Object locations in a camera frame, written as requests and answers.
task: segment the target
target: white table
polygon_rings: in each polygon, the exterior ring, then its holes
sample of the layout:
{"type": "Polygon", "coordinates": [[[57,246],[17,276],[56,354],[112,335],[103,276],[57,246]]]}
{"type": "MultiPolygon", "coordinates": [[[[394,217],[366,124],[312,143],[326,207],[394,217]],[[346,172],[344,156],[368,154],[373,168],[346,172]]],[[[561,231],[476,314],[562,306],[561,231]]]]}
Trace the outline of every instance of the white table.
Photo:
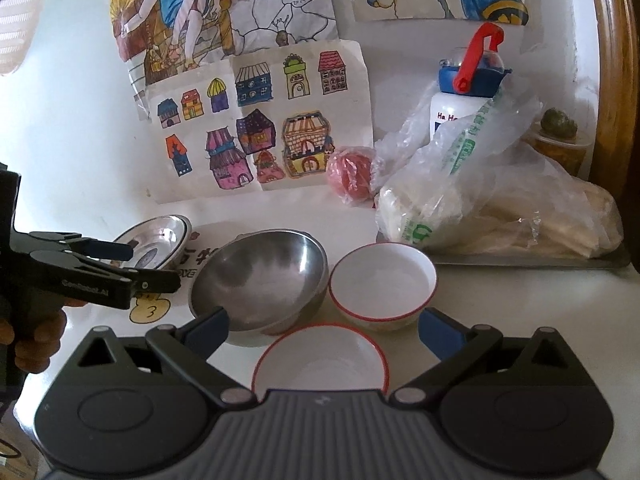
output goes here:
{"type": "MultiPolygon", "coordinates": [[[[238,234],[295,228],[316,237],[334,265],[349,251],[375,240],[374,211],[347,208],[324,187],[181,203],[158,213],[187,215],[194,225],[215,223],[223,244],[238,234]]],[[[640,276],[631,268],[613,273],[583,270],[519,270],[441,267],[431,306],[471,326],[489,323],[508,336],[530,336],[543,325],[556,327],[572,346],[613,410],[615,432],[601,469],[612,480],[640,478],[640,276]]],[[[67,309],[63,349],[45,374],[31,376],[17,415],[29,426],[57,370],[86,332],[105,319],[104,308],[67,309]]],[[[184,321],[190,318],[184,312],[184,321]]],[[[341,320],[327,298],[318,320],[341,320]]],[[[119,335],[142,334],[149,326],[125,325],[119,335]]],[[[389,360],[390,389],[436,362],[420,343],[415,326],[375,334],[389,360]]],[[[264,348],[223,345],[209,360],[249,385],[264,348]]]]}

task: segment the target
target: house drawing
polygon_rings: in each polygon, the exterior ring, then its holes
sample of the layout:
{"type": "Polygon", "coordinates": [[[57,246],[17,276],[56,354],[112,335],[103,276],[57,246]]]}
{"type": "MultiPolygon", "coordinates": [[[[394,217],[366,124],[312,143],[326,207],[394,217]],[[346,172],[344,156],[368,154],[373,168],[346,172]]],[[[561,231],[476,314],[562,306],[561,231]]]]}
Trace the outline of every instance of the house drawing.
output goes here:
{"type": "Polygon", "coordinates": [[[318,111],[286,119],[282,139],[284,163],[291,178],[323,172],[335,149],[331,125],[318,111]]]}
{"type": "Polygon", "coordinates": [[[185,148],[184,144],[180,142],[180,139],[178,139],[177,136],[172,135],[171,137],[167,137],[165,142],[167,155],[169,155],[169,158],[172,160],[175,172],[178,176],[191,173],[193,169],[191,168],[191,163],[187,158],[187,148],[185,148]]]}
{"type": "Polygon", "coordinates": [[[238,93],[238,106],[255,105],[273,99],[271,89],[271,72],[269,65],[258,63],[245,66],[236,77],[236,91],[238,93]]]}
{"type": "Polygon", "coordinates": [[[318,72],[322,79],[322,93],[324,95],[347,89],[346,67],[337,50],[327,50],[320,53],[318,72]]]}
{"type": "Polygon", "coordinates": [[[178,105],[173,99],[165,99],[158,105],[158,118],[163,128],[169,128],[180,122],[178,105]]]}
{"type": "Polygon", "coordinates": [[[211,99],[211,111],[213,113],[228,110],[229,99],[226,95],[225,82],[220,78],[215,78],[207,89],[207,96],[211,99]]]}
{"type": "Polygon", "coordinates": [[[196,89],[189,90],[182,95],[182,114],[185,121],[204,115],[200,94],[196,89]]]}
{"type": "Polygon", "coordinates": [[[258,108],[247,117],[236,120],[236,131],[240,146],[247,155],[276,145],[276,127],[258,108]]]}
{"type": "Polygon", "coordinates": [[[228,128],[207,132],[209,169],[220,189],[238,189],[253,179],[246,155],[236,148],[228,128]]]}
{"type": "Polygon", "coordinates": [[[287,77],[289,99],[311,94],[309,79],[306,78],[306,63],[300,56],[289,54],[284,60],[284,73],[287,77]]]}
{"type": "Polygon", "coordinates": [[[284,171],[278,166],[275,156],[268,150],[254,155],[254,164],[260,184],[268,184],[275,180],[282,180],[285,177],[284,171]]]}

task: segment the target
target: stainless steel bowl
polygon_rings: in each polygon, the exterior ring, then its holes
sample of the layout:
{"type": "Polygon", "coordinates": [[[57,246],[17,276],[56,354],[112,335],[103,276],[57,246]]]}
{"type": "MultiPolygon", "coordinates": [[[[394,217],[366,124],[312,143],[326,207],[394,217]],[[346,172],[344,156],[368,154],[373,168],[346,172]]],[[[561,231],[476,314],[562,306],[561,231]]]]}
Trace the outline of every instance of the stainless steel bowl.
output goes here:
{"type": "Polygon", "coordinates": [[[316,313],[329,282],[322,245],[309,234],[269,230],[243,235],[213,253],[190,291],[194,316],[216,306],[230,318],[227,341],[261,346],[316,313]]]}
{"type": "Polygon", "coordinates": [[[133,247],[128,262],[107,262],[116,267],[165,269],[175,267],[191,237],[191,222],[180,215],[167,215],[140,222],[114,241],[133,247]]]}

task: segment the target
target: metal tray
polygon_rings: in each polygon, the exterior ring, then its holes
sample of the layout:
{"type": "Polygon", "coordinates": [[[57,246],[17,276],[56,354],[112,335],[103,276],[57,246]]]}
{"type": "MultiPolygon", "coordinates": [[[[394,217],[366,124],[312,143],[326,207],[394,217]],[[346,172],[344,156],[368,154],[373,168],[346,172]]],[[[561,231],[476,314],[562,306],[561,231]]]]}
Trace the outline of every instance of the metal tray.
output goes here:
{"type": "MultiPolygon", "coordinates": [[[[378,233],[377,242],[386,242],[378,233]]],[[[528,256],[491,256],[490,254],[437,254],[424,251],[435,265],[471,267],[519,267],[521,269],[624,269],[631,255],[624,244],[612,253],[591,260],[579,258],[539,258],[528,256]]]]}

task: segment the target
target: red bottle handle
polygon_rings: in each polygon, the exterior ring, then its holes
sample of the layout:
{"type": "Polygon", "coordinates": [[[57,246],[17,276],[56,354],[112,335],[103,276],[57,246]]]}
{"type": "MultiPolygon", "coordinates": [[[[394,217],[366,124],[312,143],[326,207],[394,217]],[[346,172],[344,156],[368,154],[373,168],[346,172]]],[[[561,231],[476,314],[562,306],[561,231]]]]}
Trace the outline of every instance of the red bottle handle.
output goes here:
{"type": "Polygon", "coordinates": [[[458,75],[453,80],[453,89],[459,94],[468,94],[471,90],[471,81],[482,59],[482,53],[484,53],[485,38],[491,38],[489,50],[498,52],[498,45],[504,41],[504,30],[495,23],[483,23],[474,34],[466,50],[465,59],[458,70],[458,75]]]}

